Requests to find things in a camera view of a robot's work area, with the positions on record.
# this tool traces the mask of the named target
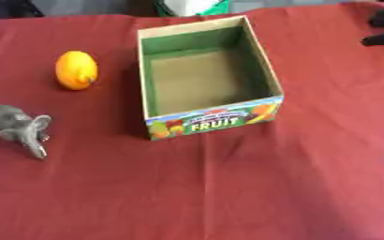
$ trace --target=box bottom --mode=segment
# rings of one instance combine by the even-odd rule
[[[151,60],[159,114],[208,109],[257,98],[237,49],[177,52]]]

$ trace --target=fruit box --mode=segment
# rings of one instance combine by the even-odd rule
[[[139,30],[152,140],[273,120],[284,94],[245,16]]]

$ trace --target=white object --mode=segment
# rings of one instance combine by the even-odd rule
[[[177,16],[194,16],[219,3],[220,0],[164,0]]]

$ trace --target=elephant ear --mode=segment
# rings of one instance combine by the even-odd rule
[[[17,132],[14,129],[7,128],[0,131],[0,138],[7,141],[17,140]]]
[[[51,117],[48,116],[48,115],[41,115],[41,116],[37,116],[32,124],[34,125],[35,129],[37,131],[41,131],[41,130],[44,130],[48,127],[48,125],[50,124],[51,122]]]

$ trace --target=red fabric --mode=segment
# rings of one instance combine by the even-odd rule
[[[53,117],[44,163],[0,141],[0,240],[384,239],[384,47],[360,44],[376,9],[247,13],[286,93],[277,119],[159,142],[136,31],[203,18],[0,21],[0,103]],[[98,61],[93,88],[55,83],[69,50]]]

